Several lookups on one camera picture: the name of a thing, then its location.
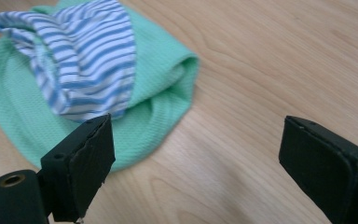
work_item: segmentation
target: light wood surface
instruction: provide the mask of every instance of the light wood surface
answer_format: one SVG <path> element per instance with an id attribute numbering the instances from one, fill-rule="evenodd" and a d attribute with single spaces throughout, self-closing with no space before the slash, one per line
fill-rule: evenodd
<path id="1" fill-rule="evenodd" d="M 196 51 L 194 104 L 86 223 L 328 223 L 278 161 L 286 115 L 358 145 L 358 1 L 124 0 Z M 0 11 L 53 5 L 0 0 Z M 0 129 L 0 175 L 36 170 Z"/>

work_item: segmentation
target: wood grain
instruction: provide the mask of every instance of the wood grain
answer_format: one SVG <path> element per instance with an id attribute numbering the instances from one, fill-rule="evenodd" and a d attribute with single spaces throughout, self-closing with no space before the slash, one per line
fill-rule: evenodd
<path id="1" fill-rule="evenodd" d="M 328 223 L 278 162 L 283 119 L 358 145 L 358 1 L 123 0 L 196 51 L 194 104 L 108 176 L 86 223 Z M 55 1 L 0 0 L 0 11 Z M 0 129 L 0 175 L 34 168 Z"/>

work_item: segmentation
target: mint green towel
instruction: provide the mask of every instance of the mint green towel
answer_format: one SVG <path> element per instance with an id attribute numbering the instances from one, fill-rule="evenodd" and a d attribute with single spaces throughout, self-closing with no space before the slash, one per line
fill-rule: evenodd
<path id="1" fill-rule="evenodd" d="M 35 7 L 50 14 L 87 1 Z M 127 8 L 136 43 L 135 82 L 128 109 L 112 120 L 117 161 L 112 171 L 144 159 L 190 108 L 198 58 L 152 21 Z M 33 165 L 79 124 L 54 115 L 38 89 L 29 59 L 0 39 L 0 126 Z"/>

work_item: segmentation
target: blue and white striped cloth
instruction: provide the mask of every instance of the blue and white striped cloth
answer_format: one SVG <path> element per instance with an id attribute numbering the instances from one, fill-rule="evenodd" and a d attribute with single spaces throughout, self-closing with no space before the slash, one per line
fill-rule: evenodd
<path id="1" fill-rule="evenodd" d="M 118 1 L 91 1 L 52 15 L 3 12 L 0 33 L 30 58 L 53 113 L 75 121 L 124 114 L 136 52 L 130 17 Z"/>

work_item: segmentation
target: crumpled striped cloth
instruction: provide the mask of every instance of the crumpled striped cloth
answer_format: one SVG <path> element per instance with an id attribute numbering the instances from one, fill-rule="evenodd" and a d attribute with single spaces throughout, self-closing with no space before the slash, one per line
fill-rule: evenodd
<path id="1" fill-rule="evenodd" d="M 30 58 L 53 113 L 79 122 L 124 115 L 136 52 L 130 17 L 118 1 L 92 1 L 52 15 L 2 12 L 0 33 Z"/>

